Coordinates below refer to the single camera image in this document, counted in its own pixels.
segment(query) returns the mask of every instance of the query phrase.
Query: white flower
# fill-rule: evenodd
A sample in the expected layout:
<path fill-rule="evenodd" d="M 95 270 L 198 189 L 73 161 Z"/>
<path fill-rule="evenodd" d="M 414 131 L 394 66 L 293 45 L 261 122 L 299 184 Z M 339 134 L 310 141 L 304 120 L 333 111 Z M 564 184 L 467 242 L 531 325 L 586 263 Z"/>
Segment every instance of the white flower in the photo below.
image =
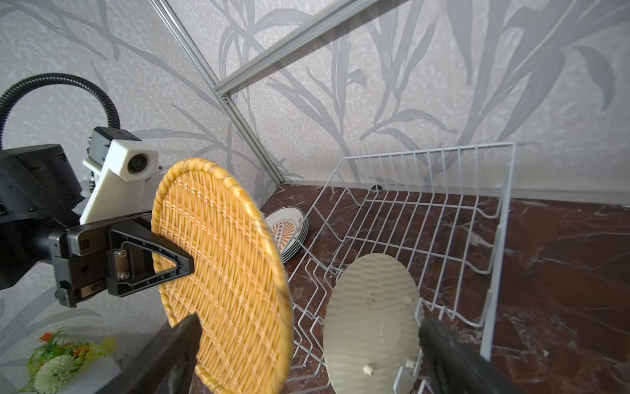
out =
<path fill-rule="evenodd" d="M 35 375 L 35 389 L 41 394 L 56 394 L 79 371 L 81 359 L 64 354 L 45 363 Z"/>

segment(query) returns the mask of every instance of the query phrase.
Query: white plate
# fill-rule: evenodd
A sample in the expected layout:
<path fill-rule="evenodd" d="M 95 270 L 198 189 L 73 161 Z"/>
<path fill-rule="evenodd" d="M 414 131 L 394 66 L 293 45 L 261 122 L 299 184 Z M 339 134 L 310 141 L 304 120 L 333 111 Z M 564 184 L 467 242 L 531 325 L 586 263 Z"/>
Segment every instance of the white plate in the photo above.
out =
<path fill-rule="evenodd" d="M 304 243 L 304 240 L 306 239 L 308 232 L 309 232 L 309 220 L 305 219 L 304 224 L 302 225 L 300 234 L 297 236 L 297 239 L 301 243 Z M 285 249 L 284 252 L 281 253 L 282 263 L 284 264 L 287 261 L 289 261 L 300 250 L 300 248 L 301 248 L 301 245 L 299 243 L 293 242 L 290 247 L 288 247 L 287 249 Z"/>
<path fill-rule="evenodd" d="M 293 235 L 304 220 L 304 213 L 298 207 L 283 207 L 265 218 L 272 231 L 272 237 L 280 254 L 295 244 Z"/>
<path fill-rule="evenodd" d="M 297 236 L 295 236 L 295 238 L 298 241 L 303 243 L 304 240 L 306 239 L 307 234 L 308 234 L 308 219 L 304 221 L 304 224 L 302 225 L 300 233 Z M 285 259 L 286 257 L 290 257 L 300 248 L 301 246 L 298 242 L 292 242 L 291 245 L 285 248 L 285 250 L 281 253 L 281 256 L 283 259 Z"/>
<path fill-rule="evenodd" d="M 337 394 L 392 391 L 398 369 L 415 360 L 420 295 L 405 267 L 389 255 L 360 257 L 337 281 L 326 307 L 324 354 Z M 405 376 L 399 393 L 409 393 Z"/>

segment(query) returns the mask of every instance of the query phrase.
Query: black corrugated cable tube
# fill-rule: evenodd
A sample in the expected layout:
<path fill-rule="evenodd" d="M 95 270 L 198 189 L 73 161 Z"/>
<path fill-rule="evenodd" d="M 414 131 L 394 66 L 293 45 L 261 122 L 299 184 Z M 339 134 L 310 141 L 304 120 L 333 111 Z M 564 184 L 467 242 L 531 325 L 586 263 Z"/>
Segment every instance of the black corrugated cable tube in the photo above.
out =
<path fill-rule="evenodd" d="M 17 82 L 12 87 L 8 88 L 2 97 L 0 97 L 0 149 L 3 149 L 2 139 L 6 119 L 9 117 L 9 112 L 11 112 L 11 109 L 15 106 L 18 100 L 24 97 L 24 95 L 28 92 L 37 88 L 57 84 L 78 86 L 92 93 L 92 95 L 98 99 L 105 109 L 105 114 L 107 115 L 107 126 L 113 127 L 114 129 L 120 128 L 120 119 L 118 118 L 116 106 L 110 100 L 107 93 L 105 93 L 101 88 L 87 79 L 77 77 L 75 75 L 50 72 L 22 79 L 20 82 Z"/>

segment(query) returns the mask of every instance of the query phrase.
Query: wallpaper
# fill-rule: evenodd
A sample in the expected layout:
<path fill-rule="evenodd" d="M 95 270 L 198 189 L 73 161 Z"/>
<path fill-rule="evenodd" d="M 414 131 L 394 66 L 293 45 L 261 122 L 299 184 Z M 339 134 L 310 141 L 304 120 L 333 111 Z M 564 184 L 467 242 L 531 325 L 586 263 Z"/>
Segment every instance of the wallpaper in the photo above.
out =
<path fill-rule="evenodd" d="M 259 204 L 275 185 L 232 128 L 148 1 L 0 1 L 0 90 L 41 72 L 66 72 L 101 86 L 118 108 L 122 128 L 159 150 L 168 167 L 201 156 L 226 167 Z M 62 144 L 84 188 L 88 136 L 106 125 L 89 93 L 49 86 L 22 99 L 9 116 L 4 146 Z M 149 181 L 152 207 L 161 177 Z M 166 322 L 157 288 L 126 298 L 100 293 L 70 310 L 54 298 L 54 273 L 36 265 L 0 291 L 0 393 L 26 384 L 24 365 L 48 330 L 68 327 L 86 339 L 116 335 L 122 354 L 136 355 Z"/>
<path fill-rule="evenodd" d="M 221 78 L 311 13 L 170 3 Z M 349 155 L 514 141 L 515 188 L 627 193 L 628 21 L 623 0 L 379 1 L 232 95 L 297 182 Z"/>

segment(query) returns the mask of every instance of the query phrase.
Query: woven basket tray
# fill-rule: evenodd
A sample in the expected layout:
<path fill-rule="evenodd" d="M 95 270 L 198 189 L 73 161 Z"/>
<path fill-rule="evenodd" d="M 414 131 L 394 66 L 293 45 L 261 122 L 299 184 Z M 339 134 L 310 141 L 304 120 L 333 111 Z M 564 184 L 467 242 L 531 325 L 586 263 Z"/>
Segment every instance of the woven basket tray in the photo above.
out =
<path fill-rule="evenodd" d="M 215 163 L 180 161 L 160 183 L 151 229 L 195 259 L 194 274 L 159 290 L 171 326 L 199 315 L 197 375 L 215 394 L 279 393 L 292 357 L 292 305 L 277 247 L 249 195 Z M 173 267 L 153 258 L 156 272 Z"/>

